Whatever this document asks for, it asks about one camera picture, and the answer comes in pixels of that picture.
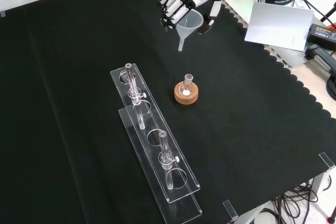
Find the glass tube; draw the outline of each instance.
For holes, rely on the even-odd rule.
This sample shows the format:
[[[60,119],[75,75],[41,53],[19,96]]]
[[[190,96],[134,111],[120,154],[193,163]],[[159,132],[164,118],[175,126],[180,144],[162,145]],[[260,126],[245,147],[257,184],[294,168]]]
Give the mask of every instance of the glass tube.
[[[125,68],[127,70],[128,78],[129,78],[129,84],[130,84],[130,97],[132,99],[133,104],[139,104],[140,103],[140,93],[138,91],[134,73],[132,70],[132,64],[127,63],[125,65]]]
[[[172,176],[172,173],[169,173],[168,170],[170,170],[173,166],[173,156],[172,156],[172,153],[168,145],[167,132],[160,131],[159,138],[160,138],[160,146],[161,146],[160,161],[162,164],[162,168],[166,170],[165,174],[166,174],[167,188],[171,190],[173,189],[173,176]]]

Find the black cloth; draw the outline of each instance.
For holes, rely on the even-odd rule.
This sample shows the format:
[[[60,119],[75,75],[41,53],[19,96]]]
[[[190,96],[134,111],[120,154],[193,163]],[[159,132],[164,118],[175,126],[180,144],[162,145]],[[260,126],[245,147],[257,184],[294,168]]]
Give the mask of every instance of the black cloth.
[[[230,218],[223,201],[229,199],[241,215],[327,170],[319,153],[336,160],[330,113],[262,45],[244,41],[246,30],[227,9],[208,33],[192,34],[178,52],[178,35],[161,27],[157,1],[43,0],[7,12],[0,21],[3,76],[24,79],[10,85],[16,92],[2,90],[8,96],[2,105],[18,116],[25,107],[41,118],[53,113],[53,121],[40,123],[54,124],[55,130],[57,122],[57,137],[51,130],[34,133],[49,142],[53,136],[58,146],[63,141],[68,154],[84,217],[73,211],[72,222],[63,223],[162,222],[119,119],[123,104],[110,71],[127,62],[137,64],[201,185],[195,196],[203,215],[190,223],[225,223]],[[21,62],[23,55],[28,63]],[[29,82],[25,72],[38,77]],[[190,106],[173,98],[186,73],[200,90]],[[46,107],[22,91],[32,86],[44,94]],[[31,130],[29,124],[18,129],[22,135]],[[34,136],[12,137],[39,146],[30,155],[42,153],[41,162],[51,162],[52,154],[64,156],[60,147],[40,146]],[[27,162],[15,150],[10,154],[17,169]],[[53,183],[62,194],[69,185]],[[19,197],[13,183],[8,191]],[[78,209],[75,197],[68,203]],[[63,216],[70,210],[58,211]],[[16,222],[8,218],[8,223]]]

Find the white table surface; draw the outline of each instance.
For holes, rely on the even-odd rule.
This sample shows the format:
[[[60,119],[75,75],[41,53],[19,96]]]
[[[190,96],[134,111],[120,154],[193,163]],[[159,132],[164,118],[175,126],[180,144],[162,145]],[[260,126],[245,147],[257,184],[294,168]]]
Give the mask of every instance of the white table surface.
[[[253,2],[256,0],[225,0],[232,9],[237,12],[240,17],[249,23]],[[336,0],[308,0],[317,9],[326,13],[331,9]],[[296,7],[305,7],[305,4],[301,0],[296,0]],[[320,19],[321,15],[315,12],[315,16]],[[333,22],[336,22],[336,13],[331,17]],[[336,101],[333,100],[327,93],[326,81],[330,76],[325,72],[315,60],[310,60],[303,66],[290,69],[292,74],[296,75],[298,80],[301,81],[306,88],[310,90],[310,93],[316,97],[317,102],[320,102],[325,110],[328,110],[333,118],[336,119]]]

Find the table leg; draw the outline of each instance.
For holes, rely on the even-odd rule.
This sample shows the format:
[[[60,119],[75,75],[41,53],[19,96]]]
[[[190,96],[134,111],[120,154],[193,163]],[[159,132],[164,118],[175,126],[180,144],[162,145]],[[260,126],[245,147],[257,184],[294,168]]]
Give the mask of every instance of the table leg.
[[[252,209],[249,212],[244,213],[243,215],[239,216],[238,219],[235,220],[235,224],[250,224],[254,218],[257,217],[257,215],[263,210],[263,208],[268,204],[266,202],[265,204],[262,204],[259,207],[256,207],[255,209]]]
[[[313,186],[312,186],[312,190],[317,194],[319,195],[324,187],[321,187],[322,183],[328,179],[329,177],[329,174],[330,174],[330,170],[324,172],[324,173],[321,173],[320,175],[317,175],[314,179],[313,179]],[[311,197],[312,199],[315,199],[315,195],[314,194],[311,194]]]

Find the funnel stem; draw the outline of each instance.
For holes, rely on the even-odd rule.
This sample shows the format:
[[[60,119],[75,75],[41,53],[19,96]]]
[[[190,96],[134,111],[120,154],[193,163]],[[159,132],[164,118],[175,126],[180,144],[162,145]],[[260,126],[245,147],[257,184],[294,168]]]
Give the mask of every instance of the funnel stem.
[[[180,44],[179,44],[179,51],[182,51],[183,48],[183,44],[184,44],[184,39],[180,39]]]

